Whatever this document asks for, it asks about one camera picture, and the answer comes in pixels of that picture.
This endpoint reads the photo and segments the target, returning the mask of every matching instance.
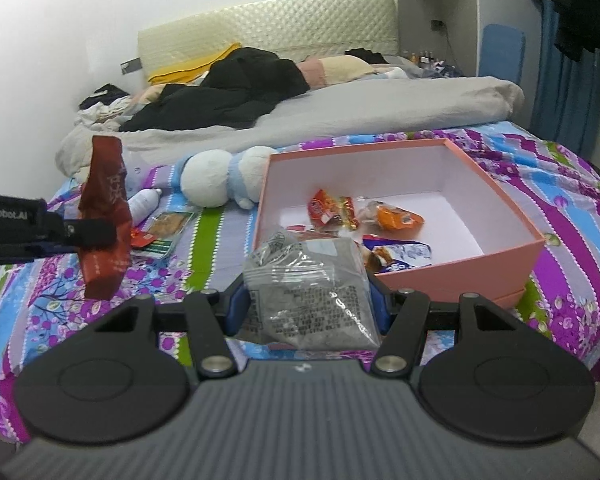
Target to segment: quilted headboard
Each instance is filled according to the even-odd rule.
[[[141,30],[144,72],[212,54],[238,41],[302,61],[368,48],[397,54],[394,0],[267,0]]]

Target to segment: blue curtain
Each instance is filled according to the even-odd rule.
[[[572,61],[554,46],[557,31],[554,3],[544,0],[540,72],[529,131],[589,160],[600,122],[600,50],[583,50],[580,61]]]

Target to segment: white plush toy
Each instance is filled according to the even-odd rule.
[[[184,162],[180,189],[200,207],[220,207],[230,198],[242,209],[252,209],[260,200],[262,180],[269,155],[267,146],[254,146],[232,155],[225,150],[208,150]]]

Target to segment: pink box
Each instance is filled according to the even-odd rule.
[[[544,237],[480,166],[451,141],[403,140],[271,155],[254,247],[279,226],[309,225],[319,189],[376,199],[425,219],[412,238],[429,244],[432,265],[378,274],[389,288],[414,288],[434,301],[478,292],[516,306]],[[360,240],[361,234],[351,236]]]

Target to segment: floral bedsheet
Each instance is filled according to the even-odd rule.
[[[600,179],[585,161],[506,122],[321,139],[281,151],[421,138],[452,140],[499,182],[544,233],[545,248],[516,314],[592,367],[600,378]],[[153,168],[145,187],[163,190],[158,210],[186,207],[174,166]],[[75,182],[68,182],[50,207],[62,207],[78,196]],[[188,290],[227,287],[241,272],[250,250],[255,217],[256,211],[245,212],[231,204],[204,210],[187,227],[168,261],[134,260],[110,301],[84,299],[74,254],[3,268],[0,436],[10,441],[28,439],[12,395],[14,379],[24,365],[136,294],[148,292],[165,303],[180,300]],[[240,366],[248,358],[357,358],[368,365],[373,357],[372,352],[276,350],[236,340],[229,345]],[[429,333],[423,361],[452,345],[453,333]],[[182,334],[161,334],[160,348],[183,364],[190,363]]]

